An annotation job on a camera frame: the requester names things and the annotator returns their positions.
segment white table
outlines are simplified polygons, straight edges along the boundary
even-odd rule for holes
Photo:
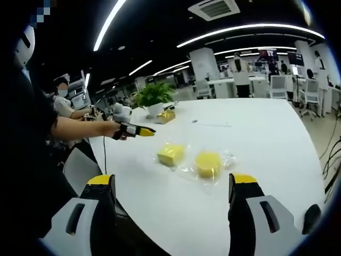
[[[149,123],[143,109],[131,122],[150,126],[154,137],[105,140],[108,173],[116,175],[116,195],[132,220],[174,256],[225,256],[230,248],[229,172],[215,186],[180,177],[153,158],[166,141],[189,143],[193,150],[229,149],[233,172],[254,176],[264,194],[279,200],[302,230],[306,210],[323,208],[319,158],[302,121],[285,100],[211,99],[182,101],[176,118]],[[104,172],[103,138],[90,140]]]

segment white flower pot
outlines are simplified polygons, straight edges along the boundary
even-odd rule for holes
[[[152,105],[150,107],[147,107],[147,110],[149,112],[149,115],[153,118],[155,118],[158,114],[162,113],[164,111],[164,104],[157,103],[155,105]]]

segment white shirt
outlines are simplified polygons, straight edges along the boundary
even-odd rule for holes
[[[317,59],[315,60],[315,65],[314,65],[314,74],[315,74],[315,79],[319,81],[319,88],[322,90],[327,90],[328,80],[327,80],[326,63],[323,62],[323,65],[324,65],[324,69],[323,69],[320,57],[317,57]]]
[[[235,60],[240,60],[241,70],[238,72]],[[240,57],[234,57],[231,62],[231,71],[233,72],[234,84],[235,85],[248,85],[250,84],[249,71],[250,66],[247,61],[242,60]]]
[[[70,117],[74,112],[71,108],[71,101],[59,95],[54,98],[53,108],[62,117]]]

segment white helmet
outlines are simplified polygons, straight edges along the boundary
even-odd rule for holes
[[[35,44],[34,29],[33,27],[28,26],[18,41],[17,48],[15,49],[15,59],[21,67],[24,67],[31,59]]]

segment human hand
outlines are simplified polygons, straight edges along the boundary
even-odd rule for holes
[[[105,136],[112,138],[116,132],[120,132],[121,124],[116,123],[115,121],[107,121],[107,122],[109,124],[109,129],[105,133]],[[120,140],[126,140],[126,139],[127,139],[127,136],[124,133],[122,133]]]

